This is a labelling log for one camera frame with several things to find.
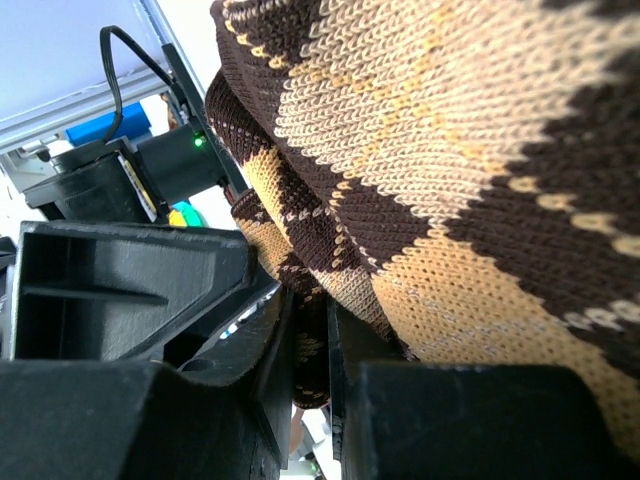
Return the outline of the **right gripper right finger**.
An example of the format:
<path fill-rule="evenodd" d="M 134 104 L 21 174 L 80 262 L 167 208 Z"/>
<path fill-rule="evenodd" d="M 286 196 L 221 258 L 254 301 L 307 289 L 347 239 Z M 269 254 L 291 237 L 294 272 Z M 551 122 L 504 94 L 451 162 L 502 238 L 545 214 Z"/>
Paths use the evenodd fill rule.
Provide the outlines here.
<path fill-rule="evenodd" d="M 410 362 L 327 308 L 333 454 L 346 479 L 635 479 L 579 377 Z"/>

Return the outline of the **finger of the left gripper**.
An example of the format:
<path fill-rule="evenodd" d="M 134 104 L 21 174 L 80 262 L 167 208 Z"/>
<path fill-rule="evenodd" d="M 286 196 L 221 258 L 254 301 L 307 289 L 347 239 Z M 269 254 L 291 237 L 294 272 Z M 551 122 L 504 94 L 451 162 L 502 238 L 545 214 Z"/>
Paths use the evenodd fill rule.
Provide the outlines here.
<path fill-rule="evenodd" d="M 25 222 L 9 357 L 147 357 L 249 286 L 256 268 L 256 251 L 238 231 Z"/>

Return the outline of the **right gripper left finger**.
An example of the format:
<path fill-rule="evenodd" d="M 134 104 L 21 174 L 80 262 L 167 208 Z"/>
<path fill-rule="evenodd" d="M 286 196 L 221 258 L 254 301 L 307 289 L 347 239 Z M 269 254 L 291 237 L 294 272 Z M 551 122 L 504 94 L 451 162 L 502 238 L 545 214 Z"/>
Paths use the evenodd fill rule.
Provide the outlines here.
<path fill-rule="evenodd" d="M 5 361 L 5 479 L 276 479 L 288 461 L 293 295 L 179 369 Z"/>

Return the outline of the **brown argyle sock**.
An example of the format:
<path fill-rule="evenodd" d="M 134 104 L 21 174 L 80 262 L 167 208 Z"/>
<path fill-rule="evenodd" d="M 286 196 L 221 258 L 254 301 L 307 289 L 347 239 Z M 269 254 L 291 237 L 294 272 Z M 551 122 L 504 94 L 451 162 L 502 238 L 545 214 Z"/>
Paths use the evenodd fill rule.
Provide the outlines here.
<path fill-rule="evenodd" d="M 231 213 L 296 291 L 295 403 L 335 300 L 431 364 L 572 369 L 639 456 L 639 5 L 216 1 Z"/>

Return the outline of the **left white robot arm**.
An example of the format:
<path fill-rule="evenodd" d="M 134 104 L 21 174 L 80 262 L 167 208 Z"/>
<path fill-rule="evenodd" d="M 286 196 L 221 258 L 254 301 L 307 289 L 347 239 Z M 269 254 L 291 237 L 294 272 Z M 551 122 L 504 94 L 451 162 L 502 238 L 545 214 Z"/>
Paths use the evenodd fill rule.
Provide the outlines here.
<path fill-rule="evenodd" d="M 245 184 L 207 129 L 176 48 L 163 52 L 183 123 L 138 145 L 75 148 L 27 189 L 45 218 L 21 226 L 3 359 L 181 365 L 225 329 L 252 285 L 256 254 L 239 232 L 169 222 L 176 201 Z"/>

